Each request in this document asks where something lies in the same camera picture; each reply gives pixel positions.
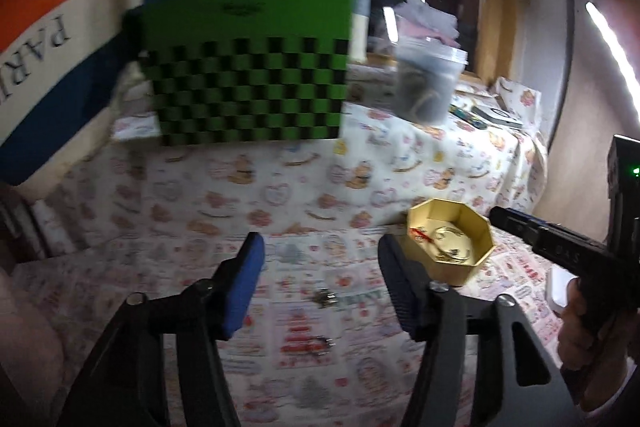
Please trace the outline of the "right hand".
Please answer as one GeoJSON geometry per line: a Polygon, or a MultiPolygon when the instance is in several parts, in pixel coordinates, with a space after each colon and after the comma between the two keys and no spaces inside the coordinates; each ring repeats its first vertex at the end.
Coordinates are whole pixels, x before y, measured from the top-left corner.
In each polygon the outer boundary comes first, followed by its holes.
{"type": "Polygon", "coordinates": [[[630,358],[639,356],[639,313],[615,317],[595,336],[582,324],[587,301],[579,290],[579,280],[567,285],[567,303],[561,313],[558,355],[571,371],[592,369],[592,378],[578,404],[586,413],[604,407],[616,397],[630,376],[630,358]]]}

